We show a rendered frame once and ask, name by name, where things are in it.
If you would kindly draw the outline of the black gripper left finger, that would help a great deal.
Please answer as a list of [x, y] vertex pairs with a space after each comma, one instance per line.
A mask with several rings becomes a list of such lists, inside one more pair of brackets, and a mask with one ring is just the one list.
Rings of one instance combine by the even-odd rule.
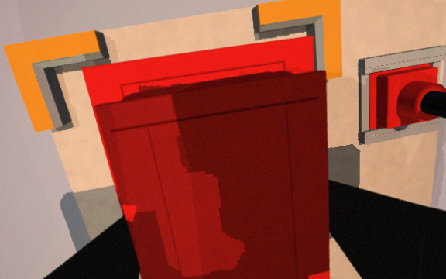
[[140, 266], [125, 215], [44, 279], [139, 279]]

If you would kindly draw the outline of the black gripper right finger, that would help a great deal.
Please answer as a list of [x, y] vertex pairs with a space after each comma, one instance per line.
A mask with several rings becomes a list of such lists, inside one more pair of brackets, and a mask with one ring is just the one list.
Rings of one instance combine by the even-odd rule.
[[446, 211], [328, 180], [329, 232], [361, 279], [446, 279]]

